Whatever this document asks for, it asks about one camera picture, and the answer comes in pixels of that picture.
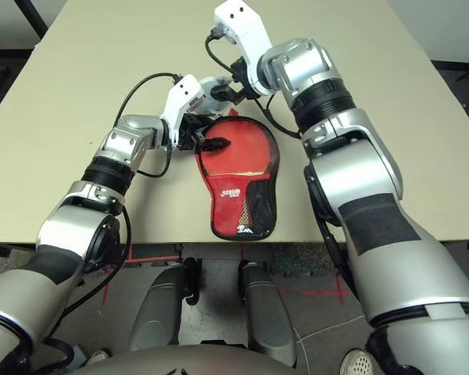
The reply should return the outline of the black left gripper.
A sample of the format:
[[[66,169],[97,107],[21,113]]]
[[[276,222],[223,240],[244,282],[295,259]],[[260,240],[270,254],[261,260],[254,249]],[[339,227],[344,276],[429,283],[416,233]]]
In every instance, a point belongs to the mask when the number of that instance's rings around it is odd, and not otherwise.
[[[207,138],[205,140],[202,132],[208,126],[208,116],[192,113],[184,114],[179,128],[177,148],[180,151],[190,151],[196,145],[202,145],[203,152],[218,152],[231,144],[224,137]]]

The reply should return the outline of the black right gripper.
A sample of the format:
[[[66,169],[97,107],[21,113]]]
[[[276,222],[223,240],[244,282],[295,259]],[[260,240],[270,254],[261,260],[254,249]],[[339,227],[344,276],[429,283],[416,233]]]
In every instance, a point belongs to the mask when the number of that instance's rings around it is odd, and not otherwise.
[[[221,84],[210,90],[210,96],[218,102],[242,102],[244,99],[258,99],[258,93],[254,91],[249,82],[248,67],[242,56],[231,64],[231,70],[234,82],[240,83],[242,89],[236,92],[229,84]]]

